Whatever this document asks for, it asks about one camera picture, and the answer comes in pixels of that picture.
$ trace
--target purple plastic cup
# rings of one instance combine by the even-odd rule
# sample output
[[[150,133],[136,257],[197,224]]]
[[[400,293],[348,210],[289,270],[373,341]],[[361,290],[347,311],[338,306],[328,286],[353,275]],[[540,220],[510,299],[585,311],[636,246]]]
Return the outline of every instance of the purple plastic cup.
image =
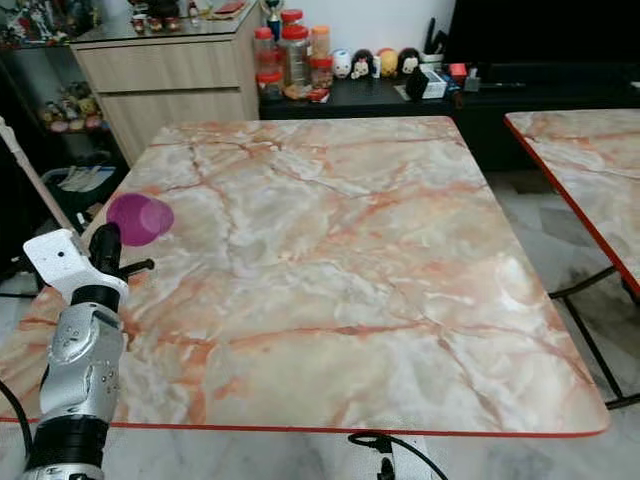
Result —
[[[173,225],[173,210],[166,203],[139,193],[117,197],[107,210],[107,222],[120,227],[123,245],[141,247],[169,231]]]

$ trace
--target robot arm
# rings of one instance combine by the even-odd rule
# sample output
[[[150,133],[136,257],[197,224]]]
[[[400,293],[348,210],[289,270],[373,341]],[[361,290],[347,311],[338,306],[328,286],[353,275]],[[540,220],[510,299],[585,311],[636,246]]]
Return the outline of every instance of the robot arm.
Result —
[[[123,350],[118,306],[123,277],[153,262],[120,269],[120,231],[96,230],[91,261],[69,230],[28,241],[27,256],[43,279],[70,303],[58,320],[40,390],[42,418],[24,480],[103,480],[103,448],[118,398]]]

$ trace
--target marble table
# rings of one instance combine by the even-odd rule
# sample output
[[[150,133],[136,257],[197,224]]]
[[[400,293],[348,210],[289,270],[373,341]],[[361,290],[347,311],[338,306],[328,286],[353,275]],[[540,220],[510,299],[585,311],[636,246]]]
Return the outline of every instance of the marble table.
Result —
[[[640,110],[520,112],[506,121],[640,295]]]
[[[167,202],[176,223],[123,252],[157,269],[121,312],[117,426],[572,437],[609,424],[449,118],[165,128],[122,192]],[[30,417],[62,308],[44,291],[0,350]]]

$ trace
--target plastic jar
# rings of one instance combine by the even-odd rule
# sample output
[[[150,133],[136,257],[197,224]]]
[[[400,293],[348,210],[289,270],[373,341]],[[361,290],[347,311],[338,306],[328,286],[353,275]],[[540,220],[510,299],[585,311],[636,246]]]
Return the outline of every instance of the plastic jar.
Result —
[[[285,95],[293,99],[304,98],[311,91],[309,30],[301,25],[283,28],[282,48]]]
[[[265,103],[282,100],[282,73],[260,73],[256,75],[260,100]]]
[[[279,52],[268,27],[256,28],[253,38],[256,73],[275,73],[280,71]]]
[[[283,10],[280,14],[282,17],[282,27],[290,27],[292,25],[302,25],[302,17],[304,14],[302,10]]]
[[[319,25],[311,29],[311,54],[313,58],[331,57],[329,27]]]
[[[330,88],[333,84],[333,58],[311,59],[311,84],[313,88]]]

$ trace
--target tiled floor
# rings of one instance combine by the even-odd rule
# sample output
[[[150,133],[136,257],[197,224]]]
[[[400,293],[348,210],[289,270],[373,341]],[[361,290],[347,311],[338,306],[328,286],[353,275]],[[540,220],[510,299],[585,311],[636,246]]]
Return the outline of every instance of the tiled floor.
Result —
[[[491,176],[489,181],[547,289],[570,285],[610,265],[569,207],[537,172]],[[14,282],[3,285],[2,290],[32,288],[25,284],[28,280]],[[574,300],[622,388],[627,393],[640,391],[640,313],[620,288],[619,276],[576,295]],[[0,343],[27,304],[0,299]],[[556,305],[604,398],[611,398],[572,319],[561,304]],[[611,428],[586,439],[413,440],[451,480],[636,479],[640,405],[612,412]],[[16,476],[21,452],[18,429],[0,425],[0,478]],[[376,478],[380,459],[377,452],[349,445],[343,435],[112,429],[104,468],[107,478],[130,480],[364,480]],[[398,479],[430,478],[427,470],[420,468],[411,463],[407,468],[410,474]]]

